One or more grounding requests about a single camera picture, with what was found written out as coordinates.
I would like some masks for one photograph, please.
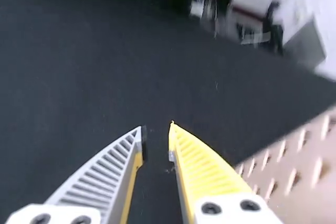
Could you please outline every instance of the dark carpet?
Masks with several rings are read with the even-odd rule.
[[[129,223],[182,223],[170,120],[234,165],[336,101],[334,83],[212,38],[179,5],[0,0],[0,222],[146,125]]]

